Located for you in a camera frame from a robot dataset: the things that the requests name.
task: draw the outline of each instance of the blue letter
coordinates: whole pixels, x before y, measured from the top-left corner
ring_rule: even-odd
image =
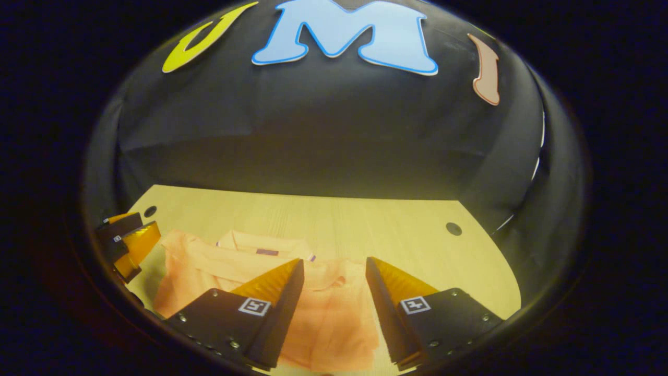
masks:
[[[309,48],[299,43],[306,26],[323,53],[336,58],[366,29],[371,43],[357,51],[366,62],[433,76],[438,65],[427,55],[420,20],[426,16],[403,5],[374,1],[346,11],[332,0],[293,0],[276,6],[283,13],[265,48],[253,55],[256,65],[294,62]]]

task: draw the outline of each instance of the clothing label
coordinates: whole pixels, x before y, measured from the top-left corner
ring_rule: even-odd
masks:
[[[270,255],[270,256],[278,256],[279,255],[279,251],[264,250],[262,248],[258,248],[255,253],[260,254],[260,255]]]

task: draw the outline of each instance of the yellow letter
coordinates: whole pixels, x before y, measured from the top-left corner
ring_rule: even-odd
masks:
[[[218,25],[216,25],[216,27],[214,27],[213,30],[211,30],[211,32],[206,37],[204,37],[200,43],[186,50],[188,44],[192,42],[197,34],[199,34],[200,31],[202,31],[202,29],[205,27],[211,25],[213,21],[208,22],[188,33],[188,35],[184,36],[178,42],[178,45],[176,45],[176,47],[169,54],[164,64],[162,65],[162,71],[165,73],[173,72],[181,66],[186,65],[188,62],[190,62],[190,60],[196,58],[227,31],[230,25],[232,25],[232,22],[234,22],[237,17],[241,15],[241,13],[243,13],[246,9],[256,5],[257,3],[258,2],[255,1],[254,3],[243,5],[242,7],[236,8],[231,12],[225,13],[220,18]]]

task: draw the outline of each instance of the dark background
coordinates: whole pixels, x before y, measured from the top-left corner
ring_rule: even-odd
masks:
[[[665,206],[667,135],[659,124],[665,120],[659,93],[665,91],[666,66],[659,21],[666,4],[601,3],[445,3],[503,39],[564,94],[582,123],[595,172],[585,273],[550,318],[513,345],[514,356],[497,361],[490,374],[658,375],[666,369],[668,304],[666,283],[660,282],[665,246],[659,239],[666,222],[659,213]],[[55,264],[38,270],[31,260],[57,258],[69,246],[62,209],[74,208],[71,193],[78,190],[86,137],[116,85],[163,41],[225,4],[3,6],[11,18],[3,23],[3,185],[4,201],[14,210],[5,219],[11,222],[9,247],[19,256],[5,264],[10,319],[1,326],[3,358],[9,359],[4,371],[120,375],[145,367],[59,308],[49,289],[70,289],[76,296],[76,286],[50,277],[71,271]],[[146,374],[185,372],[177,359],[162,361],[165,367]]]

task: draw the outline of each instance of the table surface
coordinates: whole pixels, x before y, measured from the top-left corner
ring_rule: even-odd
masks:
[[[151,206],[157,211],[146,218],[144,212]],[[364,261],[375,256],[438,290],[461,288],[500,318],[507,319],[520,308],[520,290],[508,262],[459,201],[270,195],[154,185],[130,211],[141,213],[144,223],[156,221],[163,235],[180,229],[210,244],[233,229],[304,239],[318,260]],[[446,229],[449,222],[461,228],[461,235]],[[140,267],[142,272],[128,289],[153,310],[166,273],[164,248],[156,245]],[[372,370],[336,375],[398,374],[385,341],[380,342]],[[271,375],[320,374],[283,366],[271,371]]]

